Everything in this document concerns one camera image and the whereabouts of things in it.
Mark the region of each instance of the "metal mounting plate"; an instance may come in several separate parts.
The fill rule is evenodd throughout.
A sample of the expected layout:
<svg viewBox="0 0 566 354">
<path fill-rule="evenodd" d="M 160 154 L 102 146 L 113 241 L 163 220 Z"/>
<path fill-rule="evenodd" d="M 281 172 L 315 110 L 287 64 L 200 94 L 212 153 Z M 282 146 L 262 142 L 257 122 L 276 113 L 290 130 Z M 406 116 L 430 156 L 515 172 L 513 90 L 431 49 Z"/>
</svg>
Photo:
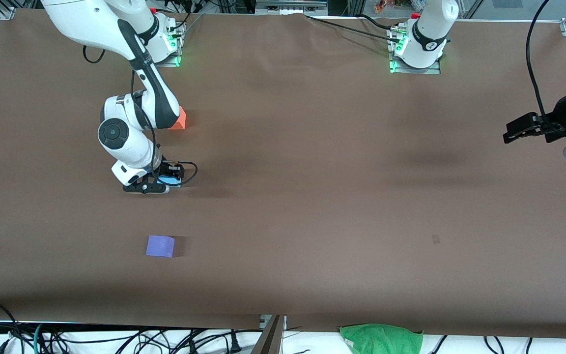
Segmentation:
<svg viewBox="0 0 566 354">
<path fill-rule="evenodd" d="M 407 28 L 401 26 L 402 24 L 391 27 L 391 29 L 386 30 L 386 35 L 388 38 L 397 38 L 403 40 L 405 34 L 407 33 Z M 394 43 L 387 41 L 388 43 L 388 58 L 390 60 L 390 72 L 400 72 L 402 74 L 440 74 L 440 59 L 436 59 L 431 67 L 426 67 L 424 69 L 418 69 L 407 65 L 403 59 L 395 55 L 399 43 Z"/>
<path fill-rule="evenodd" d="M 178 34 L 178 37 L 170 42 L 175 44 L 178 49 L 174 53 L 171 53 L 164 61 L 156 63 L 157 67 L 180 67 L 180 61 L 182 60 L 182 47 L 185 45 L 186 29 L 187 24 L 183 23 L 175 30 L 174 34 Z"/>
</svg>

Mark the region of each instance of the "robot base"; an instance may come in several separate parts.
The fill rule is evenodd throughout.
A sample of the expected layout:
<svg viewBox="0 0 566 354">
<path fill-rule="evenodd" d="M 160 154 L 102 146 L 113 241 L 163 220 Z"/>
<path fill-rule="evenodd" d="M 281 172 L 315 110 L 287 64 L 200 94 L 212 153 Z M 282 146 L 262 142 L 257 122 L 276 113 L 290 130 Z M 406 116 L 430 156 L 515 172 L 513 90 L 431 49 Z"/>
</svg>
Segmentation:
<svg viewBox="0 0 566 354">
<path fill-rule="evenodd" d="M 440 59 L 436 59 L 431 67 L 418 69 L 407 65 L 403 59 L 396 56 L 396 52 L 400 50 L 403 43 L 407 41 L 407 26 L 406 23 L 392 26 L 391 29 L 386 30 L 388 38 L 397 38 L 399 43 L 388 42 L 388 58 L 390 59 L 390 72 L 401 72 L 403 74 L 440 74 Z"/>
<path fill-rule="evenodd" d="M 170 27 L 176 26 L 176 20 L 174 18 L 169 18 Z M 177 29 L 173 30 L 172 32 L 168 33 L 167 35 L 171 37 L 169 39 L 170 45 L 176 47 L 176 51 L 171 53 L 167 58 L 164 60 L 156 63 L 156 66 L 159 67 L 180 67 L 180 60 L 182 59 L 182 47 L 185 45 L 185 31 L 187 29 L 187 24 L 183 23 Z"/>
</svg>

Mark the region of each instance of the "power cord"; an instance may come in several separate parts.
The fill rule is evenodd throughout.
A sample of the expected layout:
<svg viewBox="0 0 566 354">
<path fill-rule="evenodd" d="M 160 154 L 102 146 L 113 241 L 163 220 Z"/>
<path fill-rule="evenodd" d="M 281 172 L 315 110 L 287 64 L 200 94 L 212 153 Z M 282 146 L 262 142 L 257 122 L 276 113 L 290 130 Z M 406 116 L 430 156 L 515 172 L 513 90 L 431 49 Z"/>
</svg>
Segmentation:
<svg viewBox="0 0 566 354">
<path fill-rule="evenodd" d="M 390 26 L 384 26 L 384 25 L 380 24 L 379 22 L 376 22 L 374 18 L 372 18 L 372 17 L 370 17 L 370 16 L 368 16 L 368 15 L 366 15 L 366 14 L 363 14 L 363 13 L 356 14 L 355 17 L 366 18 L 366 20 L 369 20 L 370 23 L 372 23 L 373 25 L 379 27 L 380 29 L 384 29 L 384 30 L 389 30 L 389 29 L 390 29 Z"/>
<path fill-rule="evenodd" d="M 23 343 L 23 333 L 21 332 L 21 330 L 19 328 L 18 322 L 14 319 L 14 316 L 12 316 L 12 313 L 10 311 L 8 311 L 8 309 L 6 307 L 4 307 L 4 305 L 0 304 L 0 309 L 3 310 L 4 312 L 6 312 L 6 315 L 8 316 L 10 321 L 12 322 L 13 327 L 14 327 L 14 331 L 16 331 L 16 334 L 21 339 L 21 353 L 25 354 L 25 344 Z"/>
<path fill-rule="evenodd" d="M 134 92 L 135 92 L 135 71 L 132 70 L 132 77 L 130 78 L 130 97 L 132 99 L 134 99 L 133 98 Z M 180 183 L 167 183 L 167 182 L 159 179 L 159 173 L 154 168 L 154 157 L 155 157 L 156 152 L 157 152 L 157 135 L 154 133 L 154 128 L 152 127 L 152 123 L 151 123 L 150 119 L 148 118 L 148 114 L 146 114 L 143 109 L 141 110 L 141 112 L 143 112 L 143 117 L 145 118 L 145 122 L 148 123 L 148 127 L 150 127 L 150 132 L 152 134 L 152 161 L 151 161 L 151 166 L 150 166 L 151 170 L 152 170 L 152 177 L 154 177 L 154 179 L 156 181 L 160 182 L 161 184 L 164 184 L 164 185 L 170 186 L 170 187 L 178 187 L 178 186 L 182 186 L 184 184 L 191 182 L 191 180 L 194 179 L 194 177 L 196 177 L 196 175 L 198 174 L 198 165 L 195 164 L 195 163 L 192 163 L 191 161 L 177 161 L 177 163 L 179 163 L 179 164 L 190 164 L 191 166 L 194 167 L 193 174 L 191 174 L 191 176 L 188 179 L 186 179 L 185 181 L 182 181 Z"/>
<path fill-rule="evenodd" d="M 182 22 L 180 22 L 177 26 L 175 27 L 170 27 L 169 30 L 173 31 L 175 29 L 178 29 L 180 26 L 184 25 L 185 22 L 187 22 L 187 19 L 189 18 L 189 16 L 191 16 L 191 13 L 187 13 L 187 16 L 185 16 L 185 19 L 182 20 Z"/>
<path fill-rule="evenodd" d="M 438 350 L 440 350 L 440 347 L 442 346 L 442 343 L 445 342 L 446 338 L 449 337 L 447 334 L 445 334 L 444 336 L 442 336 L 442 338 L 440 338 L 440 341 L 438 341 L 438 344 L 436 344 L 436 348 L 434 348 L 434 350 L 429 353 L 429 354 L 438 354 Z"/>
<path fill-rule="evenodd" d="M 176 6 L 176 3 L 171 1 L 171 4 L 173 5 L 173 8 L 176 9 L 176 13 L 180 13 L 180 10 L 178 9 L 178 7 Z M 191 11 L 187 11 L 187 7 L 183 6 L 183 8 L 185 9 L 186 13 L 190 13 Z"/>
<path fill-rule="evenodd" d="M 10 341 L 10 340 L 6 340 L 4 343 L 2 343 L 2 344 L 0 345 L 0 354 L 4 354 L 4 352 L 6 351 L 7 343 L 8 343 L 9 341 Z"/>
<path fill-rule="evenodd" d="M 49 324 L 41 324 L 40 327 L 37 327 L 34 324 L 22 324 L 18 323 L 17 327 L 19 328 L 18 332 L 16 332 L 15 325 L 11 323 L 0 323 L 0 327 L 5 329 L 12 329 L 15 333 L 15 338 L 20 338 L 24 344 L 29 345 L 30 347 L 34 347 L 34 343 L 36 342 L 39 354 L 70 354 L 68 343 L 70 344 L 93 344 L 93 343 L 106 343 L 110 341 L 121 341 L 126 340 L 122 345 L 117 349 L 115 354 L 123 354 L 124 350 L 133 340 L 139 340 L 139 343 L 135 345 L 135 352 L 134 354 L 141 354 L 142 350 L 146 345 L 153 345 L 157 348 L 167 348 L 168 354 L 177 354 L 182 349 L 187 349 L 189 347 L 189 341 L 192 341 L 195 345 L 194 348 L 196 351 L 200 349 L 200 347 L 206 345 L 211 341 L 224 338 L 226 343 L 226 352 L 227 354 L 231 352 L 231 349 L 228 345 L 228 339 L 226 336 L 229 336 L 231 332 L 225 332 L 222 334 L 212 334 L 211 336 L 206 336 L 204 338 L 200 338 L 196 340 L 196 337 L 206 331 L 206 329 L 193 329 L 191 333 L 183 338 L 180 343 L 173 346 L 170 345 L 169 340 L 165 336 L 165 332 L 168 330 L 166 327 L 157 327 L 159 331 L 157 334 L 153 336 L 146 336 L 144 334 L 145 331 L 150 331 L 153 329 L 146 328 L 139 330 L 137 333 L 133 334 L 132 336 L 125 336 L 120 338 L 110 338 L 105 340 L 91 340 L 91 341 L 74 341 L 74 340 L 67 340 L 62 337 L 63 333 L 59 332 L 57 328 L 50 327 Z M 49 334 L 48 338 L 45 338 L 44 335 L 40 335 L 40 333 Z M 241 333 L 241 332 L 256 332 L 249 329 L 243 330 L 233 330 L 234 333 Z M 163 336 L 163 341 L 157 341 L 157 337 Z"/>
<path fill-rule="evenodd" d="M 525 347 L 525 354 L 530 354 L 530 347 L 532 347 L 532 340 L 534 338 L 530 337 L 528 339 L 528 345 Z"/>
<path fill-rule="evenodd" d="M 494 354 L 506 354 L 505 351 L 504 351 L 504 346 L 501 345 L 501 341 L 499 340 L 499 338 L 497 338 L 497 336 L 493 336 L 493 338 L 495 338 L 495 340 L 497 341 L 497 344 L 499 345 L 499 349 L 501 350 L 501 353 L 498 353 L 494 349 L 492 349 L 492 347 L 488 343 L 488 336 L 483 337 L 483 342 L 486 344 L 486 347 L 488 347 L 488 349 L 491 352 L 494 352 Z"/>
<path fill-rule="evenodd" d="M 214 4 L 215 6 L 219 7 L 220 9 L 232 9 L 235 6 L 235 4 L 237 3 L 236 1 L 234 1 L 232 4 L 225 6 L 225 5 L 222 5 L 222 4 L 218 4 L 217 2 L 214 2 L 213 0 L 209 0 L 209 2 L 211 4 Z"/>
<path fill-rule="evenodd" d="M 361 30 L 359 30 L 359 29 L 353 29 L 353 28 L 351 28 L 351 27 L 346 27 L 346 26 L 340 25 L 339 23 L 333 23 L 333 22 L 324 21 L 324 20 L 321 20 L 321 19 L 319 19 L 319 18 L 311 17 L 311 16 L 308 16 L 308 15 L 305 15 L 305 17 L 306 17 L 306 18 L 309 18 L 310 20 L 314 20 L 314 21 L 316 21 L 316 22 L 322 22 L 322 23 L 326 23 L 326 24 L 328 24 L 328 25 L 332 25 L 332 26 L 335 26 L 335 27 L 340 27 L 340 29 L 345 29 L 345 30 L 348 29 L 349 31 L 353 31 L 353 32 L 361 33 L 361 34 L 366 34 L 367 36 L 371 36 L 371 37 L 375 37 L 375 38 L 380 38 L 380 39 L 382 39 L 382 40 L 387 40 L 387 41 L 389 41 L 389 42 L 394 42 L 394 43 L 398 43 L 398 42 L 399 42 L 399 40 L 398 40 L 397 38 L 388 38 L 388 37 L 386 37 L 386 36 L 380 36 L 379 34 L 370 33 L 370 32 L 366 32 L 366 31 L 361 31 Z"/>
<path fill-rule="evenodd" d="M 537 12 L 534 14 L 534 18 L 532 19 L 532 22 L 530 23 L 530 29 L 528 29 L 528 36 L 525 41 L 525 60 L 528 65 L 528 73 L 530 74 L 530 81 L 532 81 L 532 87 L 534 87 L 534 94 L 537 97 L 538 109 L 539 112 L 541 113 L 541 117 L 544 123 L 547 125 L 548 128 L 553 130 L 553 132 L 557 132 L 562 136 L 566 136 L 565 133 L 560 132 L 560 130 L 553 127 L 552 123 L 550 122 L 550 119 L 547 118 L 547 115 L 545 114 L 543 101 L 541 100 L 541 92 L 538 89 L 537 79 L 534 77 L 534 70 L 532 70 L 532 59 L 530 59 L 530 40 L 532 39 L 532 31 L 534 30 L 534 26 L 537 24 L 538 16 L 541 14 L 541 11 L 543 11 L 545 5 L 547 5 L 548 2 L 550 2 L 550 0 L 543 1 L 541 6 L 538 8 Z"/>
<path fill-rule="evenodd" d="M 196 344 L 194 343 L 194 339 L 191 338 L 189 341 L 189 352 L 193 353 L 193 354 L 198 354 L 198 351 L 196 350 Z"/>
<path fill-rule="evenodd" d="M 237 334 L 231 329 L 231 350 L 229 352 L 230 354 L 235 354 L 241 351 L 242 347 L 240 347 L 240 343 L 237 341 Z"/>
<path fill-rule="evenodd" d="M 90 62 L 90 63 L 99 63 L 99 61 L 102 60 L 102 58 L 104 57 L 104 53 L 106 53 L 106 49 L 102 49 L 102 54 L 99 55 L 99 58 L 97 58 L 96 60 L 90 60 L 90 59 L 86 56 L 86 49 L 87 49 L 87 46 L 86 46 L 86 45 L 83 45 L 83 57 L 85 57 L 85 60 L 86 60 L 87 62 Z"/>
</svg>

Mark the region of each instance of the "white floor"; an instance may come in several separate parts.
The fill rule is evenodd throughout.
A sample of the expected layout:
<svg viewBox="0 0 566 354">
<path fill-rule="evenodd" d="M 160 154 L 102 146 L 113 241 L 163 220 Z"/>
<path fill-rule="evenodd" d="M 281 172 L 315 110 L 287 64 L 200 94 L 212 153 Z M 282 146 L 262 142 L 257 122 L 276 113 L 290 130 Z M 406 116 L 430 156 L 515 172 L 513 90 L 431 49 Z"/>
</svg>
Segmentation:
<svg viewBox="0 0 566 354">
<path fill-rule="evenodd" d="M 219 334 L 227 332 L 227 330 L 211 330 L 201 334 L 198 338 L 211 334 Z M 156 332 L 151 331 L 148 336 L 154 335 Z M 64 337 L 68 340 L 74 341 L 91 341 L 103 340 L 110 338 L 122 338 L 132 336 L 134 331 L 119 331 L 119 332 L 72 332 L 66 334 Z M 184 336 L 189 334 L 188 331 L 169 331 L 166 332 L 169 343 L 176 344 Z M 237 339 L 241 347 L 250 347 L 254 345 L 259 337 L 258 332 L 245 332 L 238 333 Z M 340 335 L 336 332 L 285 332 L 283 336 L 283 354 L 298 354 L 305 350 L 309 350 L 307 354 L 350 354 L 351 351 Z M 425 335 L 423 339 L 423 347 L 421 354 L 429 354 L 441 336 Z M 7 339 L 6 334 L 0 334 L 0 345 Z M 524 354 L 526 350 L 527 338 L 517 337 L 500 337 L 504 346 L 505 354 Z M 5 354 L 20 354 L 19 340 L 13 340 L 9 343 Z M 490 345 L 497 351 L 499 348 L 492 337 L 489 338 Z M 107 343 L 94 343 L 94 344 L 69 344 L 71 354 L 114 354 L 124 340 L 111 341 Z M 135 351 L 137 340 L 132 341 L 128 347 L 123 351 L 124 354 L 130 354 Z M 219 354 L 225 349 L 225 341 L 220 338 L 207 345 L 204 345 L 198 350 L 199 354 Z M 32 354 L 33 350 L 29 345 L 26 345 L 25 352 Z M 165 354 L 168 350 L 160 350 L 157 347 L 147 346 L 144 347 L 141 354 Z M 188 353 L 187 349 L 180 351 L 180 354 Z M 438 351 L 438 354 L 492 354 L 483 343 L 480 336 L 449 336 L 443 343 Z M 550 338 L 535 338 L 530 354 L 566 354 L 566 340 L 564 339 L 550 339 Z"/>
</svg>

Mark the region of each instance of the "black cable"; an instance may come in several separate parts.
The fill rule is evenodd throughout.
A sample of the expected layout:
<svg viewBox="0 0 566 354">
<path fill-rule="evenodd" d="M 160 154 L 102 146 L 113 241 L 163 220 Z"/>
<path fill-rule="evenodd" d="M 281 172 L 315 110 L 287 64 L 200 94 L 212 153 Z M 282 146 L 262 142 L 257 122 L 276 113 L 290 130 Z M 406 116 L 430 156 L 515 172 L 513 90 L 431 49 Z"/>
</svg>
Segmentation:
<svg viewBox="0 0 566 354">
<path fill-rule="evenodd" d="M 499 340 L 499 338 L 497 338 L 497 336 L 493 336 L 492 338 L 495 338 L 495 340 L 497 341 L 497 344 L 499 345 L 499 349 L 501 349 L 501 353 L 495 352 L 495 350 L 492 349 L 492 347 L 491 347 L 490 344 L 488 343 L 488 336 L 484 336 L 484 337 L 483 337 L 483 342 L 486 344 L 486 347 L 488 347 L 488 349 L 489 349 L 491 352 L 494 352 L 495 354 L 506 354 L 506 353 L 504 352 L 504 346 L 501 345 L 501 341 Z"/>
<path fill-rule="evenodd" d="M 132 77 L 130 78 L 130 97 L 133 100 L 134 100 L 134 92 L 135 92 L 134 90 L 135 90 L 135 71 L 132 70 Z M 178 187 L 191 182 L 191 180 L 194 179 L 194 177 L 196 177 L 196 175 L 198 174 L 198 165 L 192 163 L 191 161 L 178 161 L 179 164 L 190 164 L 191 166 L 194 167 L 194 172 L 193 174 L 191 174 L 191 176 L 188 179 L 181 181 L 180 183 L 167 183 L 159 179 L 158 171 L 154 168 L 154 158 L 157 152 L 157 135 L 154 133 L 154 128 L 152 127 L 152 123 L 148 118 L 148 115 L 145 113 L 144 110 L 141 110 L 141 112 L 143 112 L 143 117 L 145 118 L 145 122 L 148 123 L 148 126 L 150 127 L 150 132 L 152 134 L 152 161 L 150 166 L 152 170 L 152 177 L 154 177 L 154 179 L 160 182 L 161 184 L 170 187 Z"/>
<path fill-rule="evenodd" d="M 11 331 L 11 333 L 13 334 L 14 338 L 18 338 L 19 340 L 22 341 L 22 345 L 23 343 L 26 343 L 27 345 L 29 345 L 30 347 L 32 347 L 33 343 L 32 343 L 32 339 L 31 337 L 33 336 L 33 332 L 29 332 L 29 331 L 24 331 L 23 329 L 21 329 L 21 334 L 18 334 L 18 332 L 16 331 L 16 326 L 14 324 L 9 324 L 9 323 L 0 323 L 0 327 L 4 327 L 7 329 L 13 329 L 14 331 Z M 30 339 L 25 338 L 23 336 L 23 334 L 27 334 L 27 336 L 30 337 Z"/>
<path fill-rule="evenodd" d="M 7 343 L 9 342 L 10 340 L 6 340 L 4 343 L 0 345 L 0 354 L 4 354 L 4 352 L 6 351 Z"/>
<path fill-rule="evenodd" d="M 128 338 L 131 338 L 132 336 L 128 336 L 128 337 L 121 337 L 121 338 L 112 338 L 109 340 L 96 340 L 96 341 L 70 341 L 70 340 L 66 340 L 66 339 L 61 339 L 62 341 L 64 341 L 65 343 L 72 343 L 72 344 L 92 344 L 92 343 L 106 343 L 109 341 L 121 341 L 121 340 L 127 340 Z"/>
<path fill-rule="evenodd" d="M 534 18 L 532 19 L 532 23 L 530 23 L 530 29 L 528 30 L 528 36 L 527 36 L 526 41 L 525 41 L 525 61 L 528 65 L 528 73 L 530 74 L 530 81 L 532 81 L 532 86 L 534 87 L 534 95 L 537 97 L 538 110 L 539 110 L 539 112 L 541 112 L 541 117 L 542 117 L 544 123 L 553 132 L 557 132 L 560 135 L 566 135 L 563 132 L 560 132 L 560 130 L 555 129 L 552 126 L 552 123 L 550 123 L 550 119 L 547 118 L 547 115 L 545 114 L 545 109 L 543 107 L 543 101 L 541 100 L 541 92 L 538 89 L 537 79 L 534 77 L 534 70 L 532 70 L 532 59 L 530 59 L 530 40 L 532 39 L 532 31 L 534 30 L 534 26 L 537 24 L 538 16 L 541 14 L 541 11 L 543 11 L 543 8 L 545 7 L 545 5 L 547 5 L 547 3 L 549 1 L 550 0 L 544 0 L 543 1 L 543 3 L 541 4 L 541 7 L 539 7 L 538 10 L 537 10 L 537 13 L 534 14 Z"/>
<path fill-rule="evenodd" d="M 202 334 L 205 330 L 204 329 L 192 329 L 191 332 L 189 332 L 189 335 L 186 336 L 185 338 L 182 339 L 182 341 L 180 341 L 176 347 L 174 347 L 169 354 L 176 354 L 179 350 L 181 350 L 182 348 L 186 347 L 189 344 L 190 340 L 195 339 L 195 337 L 199 336 L 200 334 Z"/>
<path fill-rule="evenodd" d="M 237 341 L 237 334 L 231 329 L 231 349 L 227 350 L 227 354 L 235 354 L 242 351 L 240 343 Z"/>
<path fill-rule="evenodd" d="M 430 354 L 438 354 L 438 350 L 440 350 L 442 343 L 446 340 L 447 337 L 449 336 L 447 336 L 446 334 L 442 336 L 442 338 L 440 338 L 440 340 L 438 341 L 438 344 L 436 344 L 436 348 L 434 348 L 433 352 L 431 352 Z"/>
<path fill-rule="evenodd" d="M 45 343 L 45 337 L 43 337 L 43 334 L 40 334 L 38 336 L 38 345 L 41 347 L 43 353 L 49 354 L 50 351 L 47 349 L 48 346 L 47 346 L 47 343 Z"/>
<path fill-rule="evenodd" d="M 198 349 L 200 349 L 202 346 L 204 346 L 206 343 L 209 343 L 210 341 L 214 341 L 220 338 L 224 338 L 224 340 L 226 341 L 226 349 L 228 350 L 228 339 L 226 338 L 227 335 L 229 335 L 230 332 L 228 333 L 224 333 L 224 334 L 214 334 L 212 336 L 207 336 L 202 338 L 201 340 L 198 340 L 198 343 L 200 343 L 201 341 L 206 340 L 207 338 L 209 338 L 209 340 L 205 341 L 204 343 L 198 345 L 197 347 L 195 347 L 193 350 L 191 350 L 189 352 L 189 354 L 196 354 L 196 352 L 198 351 Z"/>
<path fill-rule="evenodd" d="M 380 38 L 380 39 L 383 39 L 383 40 L 387 40 L 387 41 L 389 41 L 389 42 L 394 42 L 394 43 L 398 43 L 398 42 L 399 42 L 399 40 L 398 40 L 397 38 L 388 38 L 388 37 L 386 37 L 386 36 L 380 36 L 379 34 L 360 31 L 359 29 L 353 29 L 353 28 L 351 28 L 351 27 L 346 27 L 346 26 L 340 25 L 340 24 L 338 24 L 338 23 L 333 23 L 333 22 L 324 21 L 324 20 L 321 20 L 321 19 L 319 19 L 319 18 L 314 18 L 314 17 L 307 16 L 307 15 L 305 15 L 305 17 L 306 17 L 306 18 L 309 18 L 309 19 L 311 19 L 311 20 L 317 21 L 317 22 L 322 22 L 322 23 L 326 23 L 326 24 L 328 24 L 328 25 L 332 25 L 332 26 L 335 26 L 335 27 L 340 27 L 340 29 L 345 29 L 345 30 L 348 29 L 349 31 L 353 31 L 353 32 L 361 33 L 361 34 L 366 34 L 367 36 L 371 36 L 371 37 L 375 37 L 375 38 Z"/>
<path fill-rule="evenodd" d="M 532 338 L 532 337 L 530 337 L 530 338 L 528 339 L 528 346 L 525 347 L 525 354 L 530 354 L 530 347 L 532 347 L 532 340 L 533 340 L 533 339 L 534 339 L 534 338 Z"/>
<path fill-rule="evenodd" d="M 6 315 L 9 317 L 10 321 L 14 325 L 14 330 L 19 335 L 19 337 L 22 338 L 23 334 L 22 334 L 21 330 L 19 329 L 19 325 L 16 322 L 16 320 L 14 319 L 14 316 L 12 316 L 11 312 L 8 311 L 8 309 L 6 307 L 4 307 L 4 305 L 2 305 L 2 304 L 0 304 L 0 309 L 2 309 L 4 312 L 6 312 Z M 23 344 L 23 339 L 22 339 L 22 342 L 21 342 L 21 353 L 25 354 L 25 344 Z"/>
<path fill-rule="evenodd" d="M 143 336 L 144 338 L 147 339 L 146 342 L 143 343 L 143 345 L 142 345 L 142 342 L 141 342 L 141 336 L 138 336 L 138 337 L 137 337 L 137 338 L 139 339 L 139 344 L 138 344 L 138 345 L 139 345 L 140 347 L 139 347 L 139 350 L 134 351 L 134 354 L 141 354 L 141 351 L 143 350 L 143 348 L 144 348 L 146 345 L 148 345 L 148 344 L 150 344 L 150 345 L 156 345 L 156 344 L 154 344 L 154 343 L 151 343 L 151 341 L 153 341 L 154 338 L 157 338 L 158 336 L 160 336 L 160 335 L 162 334 L 162 332 L 164 332 L 164 331 L 167 331 L 167 330 L 166 330 L 166 329 L 162 329 L 162 330 L 160 330 L 157 334 L 151 336 L 151 338 L 148 338 L 148 337 L 146 337 L 146 336 Z"/>
<path fill-rule="evenodd" d="M 58 333 L 55 333 L 54 337 L 56 337 L 56 339 L 57 339 L 56 344 L 60 348 L 61 353 L 67 354 L 69 352 L 69 345 L 67 345 L 67 342 L 63 341 L 60 334 L 58 334 Z"/>
<path fill-rule="evenodd" d="M 384 25 L 380 24 L 379 22 L 376 22 L 374 18 L 372 18 L 372 17 L 370 17 L 370 16 L 368 16 L 368 15 L 366 15 L 366 14 L 363 14 L 363 13 L 356 14 L 355 17 L 363 17 L 363 18 L 366 18 L 366 20 L 369 20 L 373 25 L 379 27 L 380 29 L 385 29 L 385 30 L 389 30 L 389 29 L 390 29 L 390 26 L 384 26 Z"/>
<path fill-rule="evenodd" d="M 235 4 L 237 3 L 237 1 L 235 1 L 232 4 L 229 4 L 229 5 L 222 5 L 222 4 L 218 4 L 217 2 L 214 2 L 213 0 L 209 0 L 209 2 L 211 4 L 214 4 L 215 6 L 218 6 L 220 9 L 232 9 L 235 6 Z"/>
<path fill-rule="evenodd" d="M 151 337 L 148 337 L 148 336 L 146 336 L 145 334 L 142 334 L 141 336 L 143 336 L 143 337 L 145 337 L 145 338 L 148 338 L 148 339 L 151 339 Z M 157 345 L 160 345 L 160 346 L 163 347 L 163 348 L 167 348 L 167 349 L 171 350 L 171 344 L 169 343 L 169 340 L 167 340 L 167 339 L 165 339 L 165 343 L 162 343 L 162 342 L 157 341 L 157 340 L 151 340 L 151 342 L 152 342 L 152 343 L 156 343 Z"/>
<path fill-rule="evenodd" d="M 50 352 L 52 352 L 52 353 L 54 352 L 54 341 L 55 341 L 55 340 L 54 340 L 54 334 L 53 334 L 53 333 L 50 333 L 50 334 L 49 334 L 49 350 L 50 350 Z"/>
<path fill-rule="evenodd" d="M 99 61 L 102 60 L 102 58 L 104 57 L 104 53 L 106 53 L 106 49 L 102 49 L 102 54 L 99 55 L 99 58 L 97 58 L 97 60 L 90 60 L 86 56 L 86 49 L 87 49 L 87 46 L 83 45 L 83 57 L 85 57 L 85 60 L 87 62 L 90 62 L 90 63 L 99 63 Z"/>
<path fill-rule="evenodd" d="M 185 22 L 187 22 L 187 19 L 189 18 L 189 15 L 191 15 L 191 13 L 187 13 L 187 16 L 185 16 L 185 19 L 182 20 L 181 23 L 179 23 L 179 24 L 178 24 L 177 26 L 175 26 L 175 27 L 170 27 L 169 30 L 170 30 L 170 31 L 173 31 L 173 30 L 177 29 L 178 27 L 182 26 Z"/>
<path fill-rule="evenodd" d="M 198 13 L 198 12 L 200 12 L 200 10 L 202 10 L 202 8 L 204 7 L 204 6 L 202 6 L 203 1 L 204 0 L 198 1 L 198 3 L 194 6 L 194 10 L 192 11 L 193 13 Z"/>
<path fill-rule="evenodd" d="M 173 8 L 176 9 L 176 13 L 179 13 L 180 10 L 179 10 L 178 7 L 176 6 L 176 3 L 173 2 L 173 1 L 171 1 L 171 4 L 173 5 Z"/>
<path fill-rule="evenodd" d="M 137 336 L 137 340 L 139 340 L 139 343 L 137 343 L 137 345 L 135 345 L 135 349 L 133 350 L 133 354 L 140 354 L 141 351 L 143 350 L 143 348 L 144 348 L 146 345 L 152 345 L 152 346 L 154 346 L 154 347 L 157 347 L 157 348 L 160 350 L 161 354 L 163 354 L 163 348 L 161 348 L 160 345 L 157 345 L 157 344 L 155 344 L 155 343 L 152 343 L 153 338 L 155 338 L 156 336 L 159 336 L 159 334 L 161 334 L 161 333 L 162 333 L 162 331 L 159 331 L 159 333 L 157 333 L 157 334 L 156 334 L 155 336 L 153 336 L 152 338 L 148 338 L 147 336 L 144 336 L 143 334 L 141 334 L 140 336 Z M 148 340 L 147 340 L 146 342 L 142 342 L 142 341 L 141 341 L 141 337 L 142 337 L 142 336 L 143 336 L 144 338 L 148 339 Z"/>
<path fill-rule="evenodd" d="M 135 338 L 139 337 L 140 334 L 142 334 L 142 333 L 143 333 L 143 331 L 139 331 L 135 335 L 129 337 L 128 340 L 124 341 L 124 343 L 121 345 L 121 347 L 119 347 L 119 349 L 117 349 L 117 352 L 115 352 L 115 354 L 122 354 L 124 349 L 126 349 L 126 347 L 130 344 L 130 342 L 135 340 Z"/>
<path fill-rule="evenodd" d="M 169 340 L 167 339 L 167 336 L 165 335 L 165 332 L 162 332 L 162 336 L 163 336 L 164 340 L 165 340 L 166 343 L 167 343 L 167 347 L 166 347 L 166 348 L 167 348 L 167 349 L 171 349 L 171 347 L 170 347 L 170 345 L 169 345 Z"/>
</svg>

